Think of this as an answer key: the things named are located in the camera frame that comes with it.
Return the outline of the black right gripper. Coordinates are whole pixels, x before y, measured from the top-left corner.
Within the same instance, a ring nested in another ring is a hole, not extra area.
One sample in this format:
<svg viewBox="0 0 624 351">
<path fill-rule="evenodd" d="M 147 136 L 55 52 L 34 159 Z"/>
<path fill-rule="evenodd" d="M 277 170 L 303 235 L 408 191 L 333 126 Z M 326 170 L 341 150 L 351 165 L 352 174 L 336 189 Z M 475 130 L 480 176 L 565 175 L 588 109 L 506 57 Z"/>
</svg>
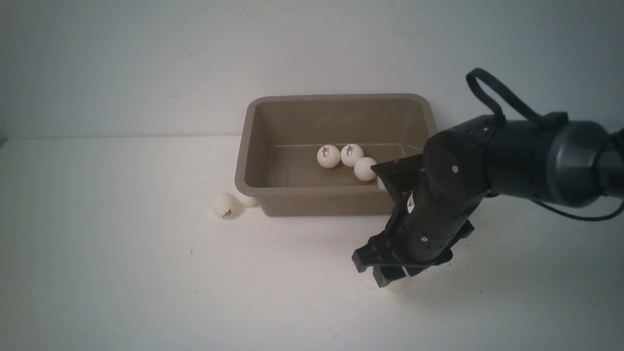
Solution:
<svg viewBox="0 0 624 351">
<path fill-rule="evenodd" d="M 352 254 L 359 273 L 373 268 L 379 288 L 408 277 L 403 267 L 433 266 L 450 261 L 452 247 L 471 234 L 469 217 L 488 191 L 468 197 L 439 189 L 420 180 L 417 189 L 405 193 L 406 202 L 394 208 L 384 230 Z"/>
</svg>

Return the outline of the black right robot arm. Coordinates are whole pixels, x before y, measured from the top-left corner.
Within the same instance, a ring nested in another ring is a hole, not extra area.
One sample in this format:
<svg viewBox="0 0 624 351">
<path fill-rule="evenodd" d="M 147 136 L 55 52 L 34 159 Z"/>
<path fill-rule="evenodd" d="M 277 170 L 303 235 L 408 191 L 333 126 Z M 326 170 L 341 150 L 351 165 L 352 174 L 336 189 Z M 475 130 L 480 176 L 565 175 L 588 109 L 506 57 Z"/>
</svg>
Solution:
<svg viewBox="0 0 624 351">
<path fill-rule="evenodd" d="M 559 127 L 473 118 L 431 137 L 420 154 L 372 166 L 394 202 L 384 230 L 354 251 L 379 287 L 450 262 L 485 198 L 524 198 L 554 211 L 623 198 L 623 133 L 591 121 Z"/>
</svg>

